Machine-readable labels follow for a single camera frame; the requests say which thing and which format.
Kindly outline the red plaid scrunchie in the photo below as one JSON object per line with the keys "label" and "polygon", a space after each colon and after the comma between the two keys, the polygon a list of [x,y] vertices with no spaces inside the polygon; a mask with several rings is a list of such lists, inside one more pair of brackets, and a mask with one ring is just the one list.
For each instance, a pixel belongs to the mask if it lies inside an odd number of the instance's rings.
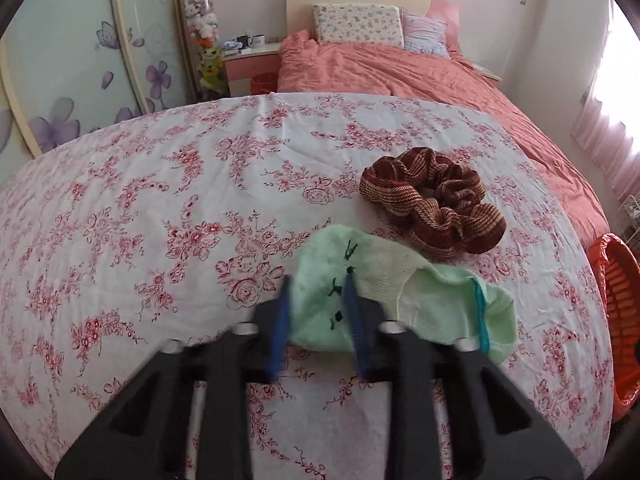
{"label": "red plaid scrunchie", "polygon": [[431,148],[378,159],[363,170],[359,191],[414,247],[437,259],[488,252],[506,232],[506,219],[486,202],[477,171]]}

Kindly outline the mint green sock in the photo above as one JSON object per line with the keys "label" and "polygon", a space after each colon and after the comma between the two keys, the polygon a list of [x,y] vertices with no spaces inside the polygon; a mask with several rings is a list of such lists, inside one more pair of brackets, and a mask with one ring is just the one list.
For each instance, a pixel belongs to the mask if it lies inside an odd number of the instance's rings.
{"label": "mint green sock", "polygon": [[460,266],[348,226],[329,226],[299,251],[291,285],[290,341],[309,351],[354,348],[343,306],[347,274],[359,296],[378,302],[392,321],[438,344],[472,339],[502,363],[518,336],[514,300]]}

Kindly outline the pink bedside table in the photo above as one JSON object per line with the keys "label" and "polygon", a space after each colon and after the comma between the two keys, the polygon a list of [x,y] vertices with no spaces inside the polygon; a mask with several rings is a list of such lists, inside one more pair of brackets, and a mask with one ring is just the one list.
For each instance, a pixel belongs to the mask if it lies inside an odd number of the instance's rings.
{"label": "pink bedside table", "polygon": [[281,45],[265,44],[260,48],[251,48],[244,53],[224,57],[224,70],[232,98],[248,96],[250,81],[262,74],[278,74],[281,65]]}

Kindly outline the white mug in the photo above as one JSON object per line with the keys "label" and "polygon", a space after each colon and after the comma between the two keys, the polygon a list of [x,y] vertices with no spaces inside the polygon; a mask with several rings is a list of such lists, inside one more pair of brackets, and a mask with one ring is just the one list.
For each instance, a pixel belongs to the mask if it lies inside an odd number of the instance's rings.
{"label": "white mug", "polygon": [[253,35],[248,37],[248,46],[252,49],[261,49],[265,47],[266,37],[264,35]]}

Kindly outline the plush toy display tube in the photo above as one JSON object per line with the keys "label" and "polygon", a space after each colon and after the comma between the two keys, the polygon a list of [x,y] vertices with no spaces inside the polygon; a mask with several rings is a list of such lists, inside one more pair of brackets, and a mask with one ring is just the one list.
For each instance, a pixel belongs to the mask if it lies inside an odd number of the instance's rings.
{"label": "plush toy display tube", "polygon": [[190,69],[200,101],[223,98],[228,81],[213,0],[180,0]]}

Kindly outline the floral cream pillow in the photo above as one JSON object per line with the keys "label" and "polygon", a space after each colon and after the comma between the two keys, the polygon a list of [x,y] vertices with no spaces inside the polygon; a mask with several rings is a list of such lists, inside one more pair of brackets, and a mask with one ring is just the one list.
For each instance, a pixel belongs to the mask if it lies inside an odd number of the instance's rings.
{"label": "floral cream pillow", "polygon": [[319,44],[376,44],[403,48],[400,9],[372,3],[317,3],[312,6]]}

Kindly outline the salmon pink duvet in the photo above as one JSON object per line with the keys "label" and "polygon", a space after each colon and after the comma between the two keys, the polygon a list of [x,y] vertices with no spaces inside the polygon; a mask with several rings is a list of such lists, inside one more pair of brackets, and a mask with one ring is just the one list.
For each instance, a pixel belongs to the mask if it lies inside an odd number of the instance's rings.
{"label": "salmon pink duvet", "polygon": [[561,149],[464,58],[378,44],[318,44],[302,30],[279,50],[280,92],[348,92],[463,106],[491,115],[534,163],[582,246],[611,231],[596,192]]}

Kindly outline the red bin under nightstand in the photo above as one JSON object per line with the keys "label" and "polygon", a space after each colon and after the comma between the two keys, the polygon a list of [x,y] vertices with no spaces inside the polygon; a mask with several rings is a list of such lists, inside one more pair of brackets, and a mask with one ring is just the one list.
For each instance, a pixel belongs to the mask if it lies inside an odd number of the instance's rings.
{"label": "red bin under nightstand", "polygon": [[278,91],[277,73],[263,73],[250,78],[250,94],[259,96],[260,94],[269,94]]}

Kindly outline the floral sliding wardrobe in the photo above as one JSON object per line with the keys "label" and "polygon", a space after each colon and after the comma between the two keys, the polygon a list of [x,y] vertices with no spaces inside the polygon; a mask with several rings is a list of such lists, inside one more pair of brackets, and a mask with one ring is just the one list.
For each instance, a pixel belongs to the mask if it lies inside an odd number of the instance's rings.
{"label": "floral sliding wardrobe", "polygon": [[193,102],[178,0],[22,0],[1,35],[1,177],[85,134]]}

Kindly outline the pink window curtain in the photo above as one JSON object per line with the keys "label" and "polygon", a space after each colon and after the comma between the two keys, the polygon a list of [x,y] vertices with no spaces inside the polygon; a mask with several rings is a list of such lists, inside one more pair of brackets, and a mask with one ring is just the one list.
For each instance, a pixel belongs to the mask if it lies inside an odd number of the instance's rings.
{"label": "pink window curtain", "polygon": [[639,99],[639,38],[610,0],[600,60],[572,136],[618,200],[639,195]]}

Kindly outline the orange laundry basket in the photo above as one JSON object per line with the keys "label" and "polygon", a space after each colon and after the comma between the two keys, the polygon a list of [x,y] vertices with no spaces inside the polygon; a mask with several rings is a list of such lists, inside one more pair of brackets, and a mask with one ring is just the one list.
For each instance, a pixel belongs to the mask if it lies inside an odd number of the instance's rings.
{"label": "orange laundry basket", "polygon": [[613,417],[622,419],[639,399],[639,265],[630,248],[606,233],[588,249],[608,319],[613,366]]}

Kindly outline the floral pink tablecloth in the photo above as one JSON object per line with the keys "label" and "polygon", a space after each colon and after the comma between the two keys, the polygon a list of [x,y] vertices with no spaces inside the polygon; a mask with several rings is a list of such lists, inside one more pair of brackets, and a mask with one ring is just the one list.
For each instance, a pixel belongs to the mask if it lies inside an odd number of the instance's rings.
{"label": "floral pink tablecloth", "polygon": [[432,148],[475,169],[506,218],[465,255],[514,300],[503,367],[593,471],[610,435],[608,323],[585,246],[606,229],[585,181],[524,119],[389,96],[288,93],[166,110],[86,134],[1,188],[1,408],[52,474],[158,344],[241,321],[307,240],[398,242],[359,192],[383,156]]}

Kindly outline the striped pink pillow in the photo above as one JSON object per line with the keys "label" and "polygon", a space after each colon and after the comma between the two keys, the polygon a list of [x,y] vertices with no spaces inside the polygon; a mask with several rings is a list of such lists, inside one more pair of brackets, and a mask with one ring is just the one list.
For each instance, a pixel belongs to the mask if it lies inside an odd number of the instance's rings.
{"label": "striped pink pillow", "polygon": [[401,9],[401,24],[406,51],[450,58],[446,21]]}

